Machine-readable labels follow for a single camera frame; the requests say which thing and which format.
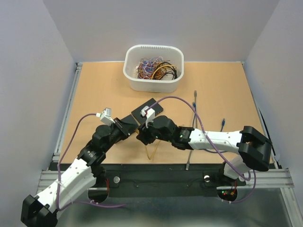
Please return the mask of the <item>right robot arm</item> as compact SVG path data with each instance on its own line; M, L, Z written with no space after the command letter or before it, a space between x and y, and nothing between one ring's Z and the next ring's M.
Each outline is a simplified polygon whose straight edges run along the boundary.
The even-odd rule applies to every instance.
M218 180L229 184L251 170L269 170L272 142L251 126L241 131L202 131L177 126L166 116L159 116L138 128L136 138L144 145L162 140L180 150L213 149L224 160Z

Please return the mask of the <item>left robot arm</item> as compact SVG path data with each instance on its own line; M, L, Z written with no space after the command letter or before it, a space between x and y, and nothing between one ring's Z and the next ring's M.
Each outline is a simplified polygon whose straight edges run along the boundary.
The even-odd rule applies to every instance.
M106 152L116 143L127 139L138 127L128 115L115 118L110 125L100 125L91 140L58 178L36 196L29 195L23 200L21 222L27 227L54 227L64 210L77 203L77 198L92 186L105 182L101 163Z

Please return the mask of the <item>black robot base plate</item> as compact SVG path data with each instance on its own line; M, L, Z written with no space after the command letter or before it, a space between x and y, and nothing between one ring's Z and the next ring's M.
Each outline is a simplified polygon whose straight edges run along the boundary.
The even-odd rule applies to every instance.
M228 198L237 194L240 180L222 174L222 164L103 164L103 172L88 197L96 202L107 198L157 198L204 196Z

